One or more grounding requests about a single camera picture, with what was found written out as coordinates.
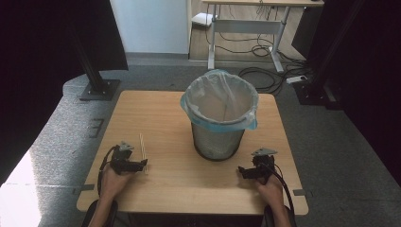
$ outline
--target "white wall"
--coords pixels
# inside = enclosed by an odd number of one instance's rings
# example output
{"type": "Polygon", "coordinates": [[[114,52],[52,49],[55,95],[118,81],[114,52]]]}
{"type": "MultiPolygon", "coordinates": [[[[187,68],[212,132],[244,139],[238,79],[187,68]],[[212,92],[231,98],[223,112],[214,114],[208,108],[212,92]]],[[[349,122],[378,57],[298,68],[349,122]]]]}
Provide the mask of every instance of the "white wall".
{"type": "Polygon", "coordinates": [[[190,0],[111,0],[125,52],[188,54],[190,0]]]}

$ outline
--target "desk leg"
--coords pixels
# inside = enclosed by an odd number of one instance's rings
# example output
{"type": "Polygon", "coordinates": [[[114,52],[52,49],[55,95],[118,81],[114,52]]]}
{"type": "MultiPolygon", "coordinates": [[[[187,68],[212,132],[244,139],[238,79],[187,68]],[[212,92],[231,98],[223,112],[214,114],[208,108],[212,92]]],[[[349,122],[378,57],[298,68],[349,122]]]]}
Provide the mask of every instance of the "desk leg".
{"type": "Polygon", "coordinates": [[[216,24],[216,8],[218,6],[214,5],[213,17],[212,17],[212,42],[209,44],[209,59],[207,61],[207,68],[215,68],[215,24],[216,24]]]}
{"type": "Polygon", "coordinates": [[[277,33],[277,37],[274,40],[273,46],[269,47],[271,58],[273,59],[274,65],[275,65],[278,73],[284,72],[283,66],[281,65],[280,59],[277,54],[277,49],[278,49],[278,45],[280,44],[281,38],[283,37],[284,28],[286,27],[286,24],[287,24],[288,15],[289,15],[289,7],[286,7],[286,10],[284,11],[283,19],[281,20],[280,28],[277,33]]]}

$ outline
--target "gray trash bin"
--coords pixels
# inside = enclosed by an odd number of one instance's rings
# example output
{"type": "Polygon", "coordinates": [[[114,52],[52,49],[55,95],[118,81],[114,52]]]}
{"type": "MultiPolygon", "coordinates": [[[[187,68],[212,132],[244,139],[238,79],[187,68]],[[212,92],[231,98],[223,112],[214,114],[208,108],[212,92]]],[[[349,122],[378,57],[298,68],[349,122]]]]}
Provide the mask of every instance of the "gray trash bin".
{"type": "Polygon", "coordinates": [[[223,161],[235,154],[246,129],[257,127],[258,94],[238,76],[212,70],[194,80],[181,98],[198,154],[223,161]]]}

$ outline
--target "blue trash bag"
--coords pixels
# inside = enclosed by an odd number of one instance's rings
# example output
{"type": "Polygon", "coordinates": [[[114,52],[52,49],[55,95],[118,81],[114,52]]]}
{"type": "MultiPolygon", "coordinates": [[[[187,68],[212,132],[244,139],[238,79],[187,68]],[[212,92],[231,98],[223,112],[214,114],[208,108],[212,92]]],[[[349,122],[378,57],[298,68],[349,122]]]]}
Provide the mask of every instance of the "blue trash bag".
{"type": "Polygon", "coordinates": [[[181,106],[192,123],[212,132],[254,130],[258,99],[246,80],[212,70],[189,85],[181,106]]]}

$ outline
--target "wooden desk top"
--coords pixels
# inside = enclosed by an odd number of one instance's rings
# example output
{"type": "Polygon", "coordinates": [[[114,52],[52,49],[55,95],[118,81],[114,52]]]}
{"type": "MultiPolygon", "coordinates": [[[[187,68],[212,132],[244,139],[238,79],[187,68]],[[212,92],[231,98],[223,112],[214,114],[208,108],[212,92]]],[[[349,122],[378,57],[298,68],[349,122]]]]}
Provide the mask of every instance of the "wooden desk top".
{"type": "MultiPolygon", "coordinates": [[[[276,164],[283,171],[297,215],[308,207],[274,97],[259,95],[258,127],[245,131],[237,153],[222,162],[207,161],[195,151],[191,125],[180,106],[183,92],[125,91],[118,99],[110,123],[85,184],[96,185],[106,152],[122,140],[134,146],[131,159],[142,160],[139,133],[148,157],[148,175],[135,174],[117,198],[120,211],[145,213],[262,215],[264,202],[251,180],[238,166],[253,167],[251,153],[261,147],[278,151],[276,164]]],[[[81,211],[98,199],[94,190],[82,191],[81,211]]]]}
{"type": "MultiPolygon", "coordinates": [[[[244,6],[259,6],[260,0],[202,0],[202,3],[212,5],[244,5],[244,6]]],[[[277,7],[322,7],[323,0],[263,0],[262,5],[277,6],[277,7]]]]}

